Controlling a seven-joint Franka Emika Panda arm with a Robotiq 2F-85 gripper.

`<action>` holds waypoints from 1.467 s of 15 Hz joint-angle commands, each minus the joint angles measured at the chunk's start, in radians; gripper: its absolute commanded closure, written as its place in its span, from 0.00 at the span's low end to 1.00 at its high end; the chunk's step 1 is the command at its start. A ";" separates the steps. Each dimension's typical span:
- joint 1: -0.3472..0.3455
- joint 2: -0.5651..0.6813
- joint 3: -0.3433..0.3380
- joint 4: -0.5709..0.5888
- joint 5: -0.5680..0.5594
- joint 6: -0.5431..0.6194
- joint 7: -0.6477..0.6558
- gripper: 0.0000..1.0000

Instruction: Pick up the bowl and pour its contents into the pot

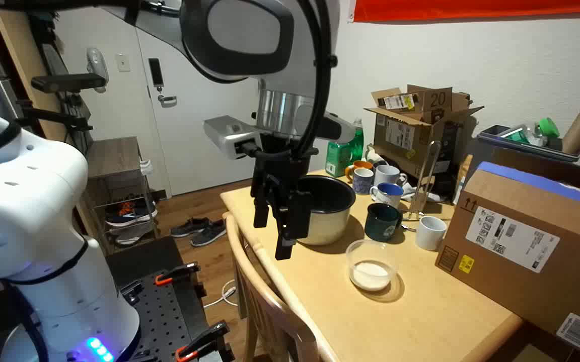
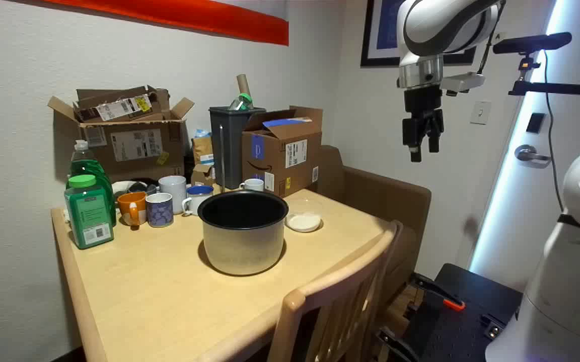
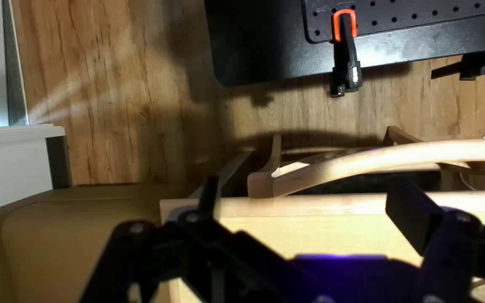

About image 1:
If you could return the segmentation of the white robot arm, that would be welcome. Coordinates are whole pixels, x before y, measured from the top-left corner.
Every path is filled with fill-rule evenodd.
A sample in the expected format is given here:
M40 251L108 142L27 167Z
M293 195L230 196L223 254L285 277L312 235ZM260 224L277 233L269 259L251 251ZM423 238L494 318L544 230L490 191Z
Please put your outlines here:
M237 150L255 161L258 226L277 226L275 256L308 233L298 180L322 135L336 66L338 0L0 0L2 10L100 5L178 50L215 82L260 81L261 111ZM100 246L72 226L89 179L81 150L0 116L0 282L23 306L2 347L9 362L121 362L141 316L117 288Z

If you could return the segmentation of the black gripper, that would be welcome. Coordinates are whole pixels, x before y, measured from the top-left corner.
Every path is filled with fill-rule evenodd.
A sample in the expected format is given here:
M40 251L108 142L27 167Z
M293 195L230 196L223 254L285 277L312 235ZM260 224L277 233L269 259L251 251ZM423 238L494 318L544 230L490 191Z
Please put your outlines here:
M314 146L277 135L264 135L254 150L255 167L250 195L254 196L254 226L267 224L267 207L281 209L277 217L275 259L287 259L298 239L308 235L309 207L289 202L298 180L308 173Z

